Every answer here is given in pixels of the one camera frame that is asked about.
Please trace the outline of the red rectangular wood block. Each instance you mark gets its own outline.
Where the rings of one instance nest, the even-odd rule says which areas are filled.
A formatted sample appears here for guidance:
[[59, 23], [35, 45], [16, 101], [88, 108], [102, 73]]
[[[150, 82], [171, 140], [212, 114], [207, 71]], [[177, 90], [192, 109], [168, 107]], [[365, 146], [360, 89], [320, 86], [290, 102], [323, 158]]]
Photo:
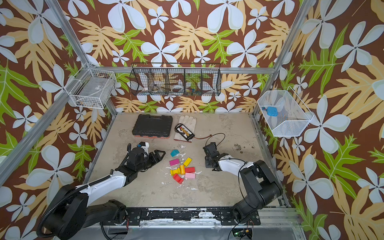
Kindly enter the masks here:
[[195, 167], [188, 167], [188, 168], [185, 168], [185, 172], [186, 173], [195, 173], [196, 170], [195, 170]]

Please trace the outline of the pink wood block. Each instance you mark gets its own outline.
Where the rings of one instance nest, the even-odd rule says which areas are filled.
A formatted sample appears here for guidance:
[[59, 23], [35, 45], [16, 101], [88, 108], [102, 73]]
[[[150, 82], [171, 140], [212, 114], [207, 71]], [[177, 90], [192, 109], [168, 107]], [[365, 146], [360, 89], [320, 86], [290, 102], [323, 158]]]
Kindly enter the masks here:
[[185, 179], [195, 179], [196, 174], [195, 173], [186, 173], [185, 174]]

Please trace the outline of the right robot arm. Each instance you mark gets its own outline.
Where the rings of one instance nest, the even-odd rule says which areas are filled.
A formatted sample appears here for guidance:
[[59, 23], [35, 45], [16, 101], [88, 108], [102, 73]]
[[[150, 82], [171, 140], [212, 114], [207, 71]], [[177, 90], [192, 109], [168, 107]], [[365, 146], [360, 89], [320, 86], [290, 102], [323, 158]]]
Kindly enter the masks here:
[[228, 154], [221, 154], [216, 143], [203, 147], [206, 167], [216, 172], [228, 172], [243, 181], [246, 194], [241, 193], [242, 200], [232, 207], [232, 214], [237, 223], [256, 220], [256, 213], [283, 193], [279, 181], [262, 161], [246, 162]]

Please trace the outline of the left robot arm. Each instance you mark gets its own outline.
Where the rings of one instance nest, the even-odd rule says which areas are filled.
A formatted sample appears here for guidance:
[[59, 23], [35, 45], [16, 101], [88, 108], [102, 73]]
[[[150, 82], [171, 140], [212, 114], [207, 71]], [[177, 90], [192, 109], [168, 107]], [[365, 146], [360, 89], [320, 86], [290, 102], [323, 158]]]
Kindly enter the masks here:
[[107, 203], [94, 205], [94, 202], [132, 183], [139, 173], [155, 166], [165, 155], [160, 150], [149, 152], [143, 143], [133, 149], [128, 146], [125, 158], [109, 175], [77, 187], [63, 186], [42, 215], [36, 229], [37, 236], [68, 240], [82, 228], [97, 223], [124, 223], [127, 212], [123, 203], [109, 200]]

